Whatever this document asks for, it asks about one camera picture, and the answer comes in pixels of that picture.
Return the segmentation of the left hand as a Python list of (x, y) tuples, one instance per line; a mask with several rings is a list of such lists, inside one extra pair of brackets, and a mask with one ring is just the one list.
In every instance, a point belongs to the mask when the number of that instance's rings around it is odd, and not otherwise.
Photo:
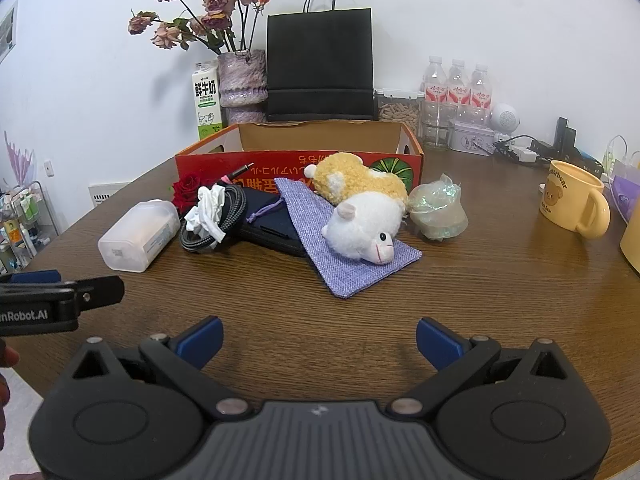
[[(4, 340), (1, 341), (1, 351), (0, 351), (0, 366), (2, 370), (5, 368), (10, 370), (13, 368), (18, 362), (20, 362), (20, 354), (9, 347)], [(6, 415), (4, 414), (4, 409), (8, 405), (11, 399), (11, 390), (6, 381), (6, 378), (1, 375), (0, 376), (0, 419), (1, 419), (1, 445), (4, 445), (4, 432), (6, 431)]]

